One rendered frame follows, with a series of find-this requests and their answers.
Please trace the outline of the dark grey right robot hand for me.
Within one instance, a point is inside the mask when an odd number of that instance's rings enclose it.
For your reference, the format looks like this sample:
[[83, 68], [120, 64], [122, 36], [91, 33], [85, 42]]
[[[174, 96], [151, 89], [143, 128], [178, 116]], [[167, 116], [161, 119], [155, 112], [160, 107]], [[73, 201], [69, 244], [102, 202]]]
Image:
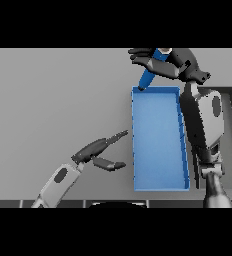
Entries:
[[189, 48], [132, 48], [128, 53], [133, 64], [172, 80], [203, 85], [211, 77], [209, 72], [200, 69]]

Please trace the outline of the blue bin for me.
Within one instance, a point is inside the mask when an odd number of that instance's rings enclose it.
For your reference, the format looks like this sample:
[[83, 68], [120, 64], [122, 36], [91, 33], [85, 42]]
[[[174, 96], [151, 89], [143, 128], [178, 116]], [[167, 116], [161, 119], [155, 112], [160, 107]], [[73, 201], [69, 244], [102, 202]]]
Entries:
[[177, 86], [132, 87], [134, 190], [190, 188], [183, 115]]

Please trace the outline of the blue pipe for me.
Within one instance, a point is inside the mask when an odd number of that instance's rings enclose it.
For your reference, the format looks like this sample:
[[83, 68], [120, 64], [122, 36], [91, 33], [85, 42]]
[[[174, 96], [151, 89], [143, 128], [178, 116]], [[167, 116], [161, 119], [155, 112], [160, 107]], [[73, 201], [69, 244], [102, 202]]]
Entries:
[[[171, 53], [171, 51], [172, 51], [171, 48], [157, 48], [153, 54], [153, 58], [155, 58], [156, 60], [165, 62], [169, 54]], [[152, 83], [154, 77], [155, 75], [153, 73], [145, 69], [139, 80], [138, 89], [140, 91], [146, 90]]]

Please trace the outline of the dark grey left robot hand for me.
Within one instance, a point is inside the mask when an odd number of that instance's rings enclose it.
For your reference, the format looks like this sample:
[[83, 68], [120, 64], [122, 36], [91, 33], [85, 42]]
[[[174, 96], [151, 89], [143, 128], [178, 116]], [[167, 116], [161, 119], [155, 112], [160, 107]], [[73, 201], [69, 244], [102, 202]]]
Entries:
[[126, 136], [128, 131], [122, 131], [113, 135], [110, 138], [97, 139], [81, 150], [74, 154], [71, 159], [77, 165], [80, 163], [93, 162], [93, 165], [106, 171], [115, 171], [124, 168], [126, 164], [124, 162], [112, 162], [107, 159], [101, 158], [100, 154], [104, 152], [111, 144], [117, 142], [123, 136]]

